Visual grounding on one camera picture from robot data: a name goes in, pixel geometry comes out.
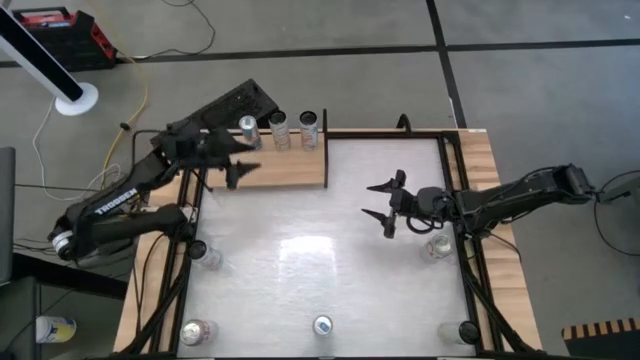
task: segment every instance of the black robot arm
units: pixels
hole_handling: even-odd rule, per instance
[[[122,207],[167,185],[179,171],[203,167],[226,171],[227,187],[235,189],[242,176],[260,166],[231,162],[230,154],[253,148],[237,142],[224,128],[197,134],[164,132],[155,140],[158,145],[123,179],[69,206],[58,218],[48,238],[60,258],[77,261],[101,245],[150,231],[180,241],[189,233],[188,219],[175,204],[156,213],[124,213]]]
[[[451,222],[461,230],[465,239],[480,241],[500,223],[510,223],[552,203],[584,204],[595,198],[582,169],[574,165],[549,167],[532,171],[520,180],[484,191],[445,191],[426,187],[413,195],[404,189],[406,174],[402,170],[382,185],[371,186],[371,191],[391,194],[389,215],[362,209],[373,216],[384,228],[384,236],[393,238],[398,217],[406,217],[407,227],[418,234],[441,229]],[[469,259],[460,259],[463,281],[486,308],[487,314],[515,352],[540,353],[527,345],[500,313],[474,275]]]

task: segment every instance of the wooden block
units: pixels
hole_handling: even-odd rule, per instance
[[[287,185],[323,185],[324,173],[324,134],[318,133],[318,147],[313,151],[302,149],[299,134],[291,134],[291,149],[276,150],[273,136],[261,135],[262,149],[231,156],[235,162],[260,163],[262,166],[245,175],[238,187],[287,186]],[[243,136],[235,136],[245,142]],[[225,173],[210,170],[207,184],[212,187],[226,187]]]

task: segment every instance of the black cable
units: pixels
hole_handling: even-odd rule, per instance
[[[167,50],[163,50],[160,52],[157,52],[155,54],[151,54],[142,58],[137,58],[136,60],[146,60],[146,59],[150,59],[152,57],[158,56],[158,55],[162,55],[162,54],[166,54],[169,52],[175,52],[178,54],[182,54],[182,55],[186,55],[186,56],[195,56],[195,55],[200,55],[203,52],[209,50],[211,48],[211,46],[213,46],[213,42],[215,41],[216,38],[216,28],[213,27],[213,25],[211,24],[211,21],[209,20],[209,18],[202,12],[202,10],[198,7],[198,5],[196,5],[195,0],[189,0],[184,4],[172,4],[166,0],[162,0],[163,3],[172,6],[172,7],[185,7],[185,6],[193,6],[196,11],[198,11],[200,13],[200,15],[202,16],[202,18],[204,19],[204,21],[207,23],[207,26],[211,29],[211,39],[209,39],[209,44],[207,44],[207,46],[205,46],[204,48],[196,51],[196,52],[189,52],[189,51],[182,51],[182,50],[178,50],[178,49],[167,49]]]
[[[137,279],[137,274],[136,274],[136,263],[135,261],[133,262],[133,281],[135,282],[135,289],[136,289],[136,309],[137,309],[137,314],[136,314],[136,332],[139,333],[140,332],[140,327],[142,326],[142,320],[140,319],[141,316],[141,312],[142,312],[142,301],[144,299],[144,280],[145,277],[147,275],[147,266],[149,265],[149,258],[151,258],[151,254],[153,253],[153,249],[156,247],[156,244],[158,244],[158,241],[164,236],[164,234],[160,234],[154,241],[153,244],[151,244],[151,248],[149,248],[149,252],[147,253],[147,258],[144,259],[144,265],[142,266],[142,279],[140,281],[140,297],[138,298],[138,279]]]
[[[169,5],[169,6],[173,6],[173,7],[184,7],[184,6],[189,6],[189,5],[193,4],[193,2],[194,2],[194,1],[195,1],[195,0],[189,0],[189,1],[187,1],[186,3],[184,3],[184,4],[172,4],[172,3],[168,2],[167,0],[162,0],[162,2],[163,2],[163,3],[165,3],[165,4]]]
[[[116,259],[114,261],[111,261],[111,262],[108,262],[108,263],[105,263],[105,264],[97,264],[97,265],[87,266],[87,267],[78,266],[78,269],[79,270],[93,270],[93,269],[98,269],[98,268],[102,268],[102,267],[118,264],[118,263],[121,263],[121,262],[123,262],[125,260],[128,260],[128,259],[131,259],[131,254],[129,254],[127,256],[123,256],[121,258],[118,258],[118,259]]]
[[[518,254],[518,259],[520,260],[520,262],[522,262],[522,255],[520,254],[520,250],[518,250],[518,248],[513,245],[512,243],[510,243],[509,241],[507,241],[507,239],[500,237],[492,232],[489,232],[489,235],[493,236],[494,238],[500,240],[502,243],[504,243],[505,245],[507,245],[508,247],[510,247],[511,249],[513,249],[513,251],[516,252],[516,254]]]
[[[618,174],[614,177],[612,177],[611,179],[609,179],[607,182],[604,183],[604,185],[602,185],[602,187],[600,188],[600,191],[598,191],[598,194],[601,194],[604,192],[605,188],[611,184],[612,182],[618,180],[619,178],[623,177],[623,176],[627,176],[627,175],[631,175],[631,174],[636,174],[636,173],[640,173],[640,170],[631,170],[631,171],[627,171],[627,172],[623,172],[622,174]],[[611,249],[619,252],[620,254],[624,254],[627,256],[640,256],[640,253],[631,253],[631,252],[627,252],[621,249],[618,249],[617,247],[613,246],[609,240],[607,240],[607,238],[604,236],[604,234],[602,233],[602,229],[600,229],[600,223],[598,222],[598,203],[599,200],[596,200],[593,203],[593,221],[596,224],[596,230],[598,230],[598,235],[600,235],[600,239],[602,239],[602,241]]]

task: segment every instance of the gray concrete floor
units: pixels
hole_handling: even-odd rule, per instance
[[[95,2],[113,19],[107,33],[131,55],[171,47],[194,51],[208,40],[208,29],[190,7],[172,8],[151,0]],[[210,52],[435,43],[426,5],[418,0],[198,4],[217,29]],[[52,4],[14,0],[11,6],[45,5]],[[85,0],[60,0],[55,5],[93,13]],[[640,7],[634,1],[438,0],[437,6],[450,44],[640,37]],[[450,56],[468,125],[489,129],[503,181],[540,166],[573,162],[600,186],[614,174],[639,167],[638,47]],[[254,78],[285,111],[327,108],[332,127],[390,127],[401,112],[415,127],[454,124],[435,53],[154,63],[142,68],[150,93],[139,128],[161,128],[247,78]],[[95,84],[101,99],[80,117],[52,114],[40,146],[47,182],[54,186],[86,186],[100,170],[117,124],[142,98],[133,66],[76,77]],[[0,82],[0,145],[18,151],[18,182],[37,185],[40,169],[31,138],[51,96],[21,69],[0,69]],[[148,146],[140,144],[139,149]],[[114,162],[127,164],[128,156],[127,142]],[[16,237],[45,239],[66,206],[39,189],[19,187]],[[640,245],[634,235],[640,224],[635,214],[637,208],[625,200],[603,208],[602,223],[612,242],[637,252]],[[550,206],[522,219],[514,229],[545,350],[567,354],[562,327],[640,316],[640,262],[605,247],[595,233],[589,206]],[[117,266],[126,270],[130,262]],[[96,271],[119,273],[113,267]],[[81,342],[83,349],[93,351],[76,348],[74,354],[94,355],[100,349],[106,355],[121,303],[78,294],[59,306],[60,313],[84,321],[91,334]],[[99,310],[100,319],[92,319],[89,310]]]

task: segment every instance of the soda can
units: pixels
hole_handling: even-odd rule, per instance
[[[207,245],[204,241],[196,240],[189,245],[191,261],[205,269],[218,270],[222,266],[222,253]]]
[[[287,124],[287,115],[282,111],[276,111],[269,118],[269,127],[273,135],[273,142],[276,144],[277,150],[289,150],[291,148],[291,139],[289,138],[289,124]]]
[[[305,111],[300,114],[300,136],[302,136],[304,150],[316,149],[318,146],[318,116],[313,111]]]
[[[453,252],[454,244],[446,235],[436,235],[427,241],[423,247],[425,260],[439,260],[449,256]]]
[[[256,118],[251,115],[243,116],[240,119],[239,125],[244,138],[247,139],[247,143],[256,150],[262,149],[262,139],[260,138]]]
[[[313,331],[320,336],[329,335],[331,329],[333,329],[333,323],[328,316],[321,315],[313,321]]]
[[[203,320],[189,320],[180,330],[180,341],[186,346],[198,346],[218,334],[218,324]]]

